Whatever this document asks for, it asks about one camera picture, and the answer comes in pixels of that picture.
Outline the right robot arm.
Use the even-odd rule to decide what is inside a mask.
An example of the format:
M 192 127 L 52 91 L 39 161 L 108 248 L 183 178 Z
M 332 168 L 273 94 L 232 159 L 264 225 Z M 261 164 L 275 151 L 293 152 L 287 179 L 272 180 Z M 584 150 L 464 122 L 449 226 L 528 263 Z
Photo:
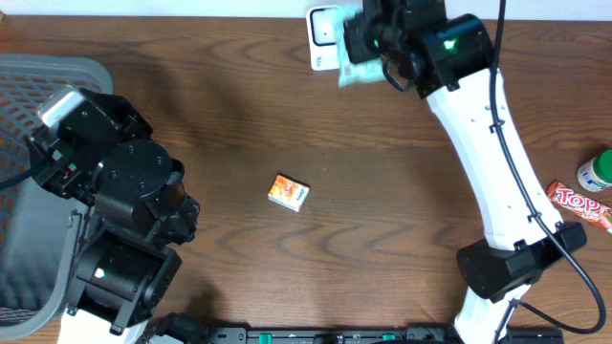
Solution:
M 379 62 L 448 133 L 484 226 L 483 238 L 456 256 L 468 291 L 453 328 L 466 343 L 504 339 L 518 300 L 587 237 L 581 224 L 562 220 L 536 177 L 485 25 L 470 13 L 448 18 L 441 1 L 366 1 L 341 28 L 350 62 Z

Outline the orange small box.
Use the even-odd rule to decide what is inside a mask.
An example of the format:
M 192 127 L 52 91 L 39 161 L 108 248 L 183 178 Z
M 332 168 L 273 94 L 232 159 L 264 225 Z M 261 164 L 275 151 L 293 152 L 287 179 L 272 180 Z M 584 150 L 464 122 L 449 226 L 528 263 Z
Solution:
M 268 199 L 299 212 L 310 192 L 310 187 L 288 177 L 277 175 L 268 192 Z

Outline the green white wipes packet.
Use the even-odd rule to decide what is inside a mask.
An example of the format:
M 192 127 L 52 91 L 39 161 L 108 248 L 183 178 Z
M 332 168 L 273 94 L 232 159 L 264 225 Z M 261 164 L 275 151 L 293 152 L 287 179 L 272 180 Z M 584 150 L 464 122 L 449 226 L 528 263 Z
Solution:
M 385 80 L 383 75 L 383 62 L 380 58 L 358 64 L 354 64 L 349 59 L 348 50 L 343 38 L 343 34 L 345 33 L 343 23 L 348 19 L 353 19 L 360 12 L 362 12 L 362 7 L 358 5 L 342 5 L 336 9 L 334 23 L 339 62 L 340 88 L 355 83 L 374 83 Z

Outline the green lid jar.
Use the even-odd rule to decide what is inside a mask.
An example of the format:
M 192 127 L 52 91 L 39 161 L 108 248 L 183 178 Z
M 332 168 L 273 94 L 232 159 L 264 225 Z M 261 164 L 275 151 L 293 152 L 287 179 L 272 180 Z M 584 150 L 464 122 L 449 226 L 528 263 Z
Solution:
M 608 149 L 579 167 L 577 180 L 582 188 L 600 192 L 611 187 L 611 155 Z

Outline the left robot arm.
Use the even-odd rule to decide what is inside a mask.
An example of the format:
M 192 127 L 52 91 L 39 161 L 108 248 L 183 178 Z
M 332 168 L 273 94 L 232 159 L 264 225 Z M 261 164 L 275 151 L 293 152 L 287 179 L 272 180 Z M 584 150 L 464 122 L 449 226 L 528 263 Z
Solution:
M 195 237 L 184 165 L 121 96 L 67 86 L 43 102 L 28 143 L 33 180 L 92 209 L 68 270 L 61 343 L 145 343 L 146 324 Z

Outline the red chocolate bar wrapper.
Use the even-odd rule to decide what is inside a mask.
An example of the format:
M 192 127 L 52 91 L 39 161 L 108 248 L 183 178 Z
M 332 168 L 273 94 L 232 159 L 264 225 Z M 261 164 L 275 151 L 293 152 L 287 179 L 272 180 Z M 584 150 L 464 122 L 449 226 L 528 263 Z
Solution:
M 591 225 L 611 232 L 611 207 L 588 198 L 559 181 L 553 181 L 547 189 L 549 200 Z

